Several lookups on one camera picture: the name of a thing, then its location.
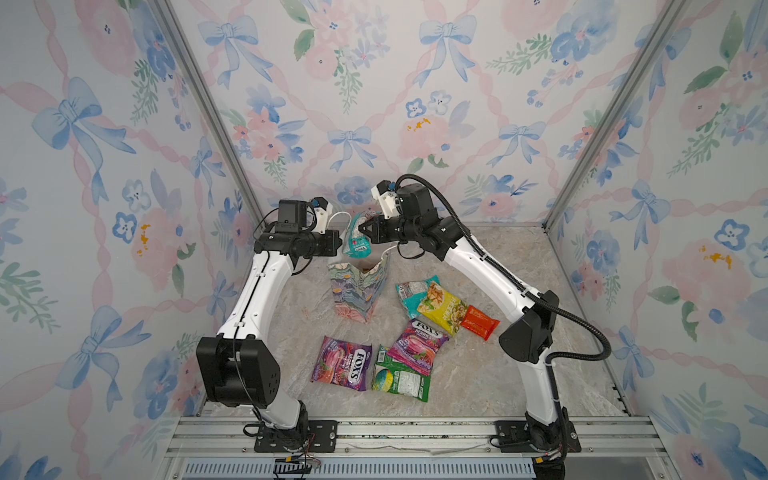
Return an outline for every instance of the wallpaper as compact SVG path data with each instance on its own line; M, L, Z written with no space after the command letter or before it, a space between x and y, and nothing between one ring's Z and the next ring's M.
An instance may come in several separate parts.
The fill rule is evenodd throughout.
M172 1L262 209L416 172L469 222L546 217L663 3Z
M0 479L153 478L253 221L141 0L0 6Z
M766 14L691 2L550 230L689 480L768 478Z

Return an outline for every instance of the gray marble surface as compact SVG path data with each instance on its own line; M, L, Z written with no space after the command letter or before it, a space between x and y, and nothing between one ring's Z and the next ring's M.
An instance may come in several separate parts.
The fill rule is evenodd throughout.
M576 300L544 231L535 227L474 227L481 244L507 268L541 291L560 296L561 307L579 315ZM411 256L418 246L403 247ZM459 271L426 255L404 260L394 252L389 277L367 325L337 316L333 310L326 262L317 258L292 278L281 293L267 345L280 362L280 388L304 401L311 416L521 416L525 391L515 362L498 346L508 323L501 310ZM341 386L310 382L323 336L391 346L408 317L395 293L395 284L438 275L443 287L489 316L502 320L488 342L461 329L438 352L432 370L429 402L386 392L357 392ZM553 350L597 352L582 328L559 319ZM572 416L624 415L611 377L602 362L555 360L563 405ZM369 370L368 382L371 379ZM246 407L231 409L209 403L205 415L249 415Z

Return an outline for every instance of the fox's candy bag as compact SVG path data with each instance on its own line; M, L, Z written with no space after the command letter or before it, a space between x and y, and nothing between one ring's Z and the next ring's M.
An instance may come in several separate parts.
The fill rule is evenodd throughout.
M428 376L432 371L437 351L448 340L444 333L413 319L389 349L388 355L398 362L405 363L417 373Z
M385 346L379 346L371 390L399 393L426 402L429 399L429 377L393 359L387 355L387 350Z
M462 302L457 296L443 290L436 281L428 280L429 288L422 299L417 312L437 323L448 331L451 336L458 332L464 315L467 314L469 305Z
M335 383L350 389L366 389L366 371L371 362L371 345L343 342L329 336L323 339L320 355L312 372L313 382Z
M462 326L470 332L480 335L486 342L500 322L470 306Z
M440 284L440 280L438 280L437 275L435 275L427 280L398 283L395 285L397 296L400 298L402 305L408 310L409 318L415 319L419 316L419 312L417 312L416 309L419 308L419 304L427 296L427 289L431 282L435 282L438 285Z

